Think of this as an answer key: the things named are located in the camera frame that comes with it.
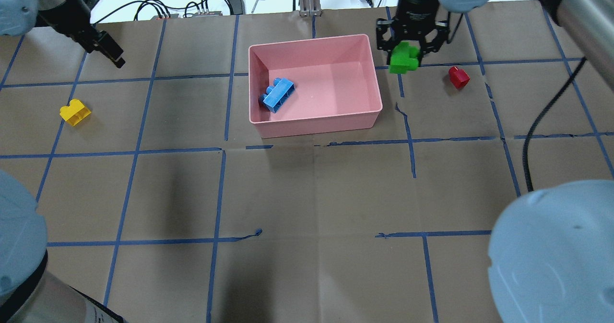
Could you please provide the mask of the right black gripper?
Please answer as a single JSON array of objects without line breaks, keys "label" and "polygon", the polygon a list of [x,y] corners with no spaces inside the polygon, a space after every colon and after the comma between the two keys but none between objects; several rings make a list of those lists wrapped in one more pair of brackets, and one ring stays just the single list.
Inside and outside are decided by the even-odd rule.
[{"label": "right black gripper", "polygon": [[376,20],[376,45],[388,57],[403,41],[419,44],[418,59],[429,53],[437,53],[448,42],[450,26],[448,21],[436,20],[439,0],[398,0],[395,15],[390,20]]}]

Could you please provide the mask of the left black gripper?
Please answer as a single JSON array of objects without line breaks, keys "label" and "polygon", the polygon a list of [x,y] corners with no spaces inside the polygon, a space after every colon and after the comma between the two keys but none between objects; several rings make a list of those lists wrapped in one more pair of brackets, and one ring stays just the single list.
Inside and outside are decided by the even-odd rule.
[{"label": "left black gripper", "polygon": [[98,50],[121,69],[125,65],[124,50],[106,31],[98,31],[90,23],[90,11],[82,0],[39,0],[38,15],[59,32],[79,43],[88,53]]}]

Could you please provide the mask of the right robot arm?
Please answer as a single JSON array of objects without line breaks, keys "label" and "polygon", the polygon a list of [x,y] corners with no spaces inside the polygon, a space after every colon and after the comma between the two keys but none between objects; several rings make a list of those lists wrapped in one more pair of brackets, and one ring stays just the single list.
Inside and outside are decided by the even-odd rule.
[{"label": "right robot arm", "polygon": [[[391,21],[378,20],[379,50],[392,62],[403,41],[417,41],[417,60],[447,41],[440,7],[463,14],[489,0],[399,0]],[[613,181],[586,179],[536,190],[528,150],[537,125],[577,78],[586,62],[613,86],[613,0],[540,0],[584,56],[542,109],[526,135],[522,165],[528,192],[499,216],[488,255],[490,291],[505,323],[613,321]]]}]

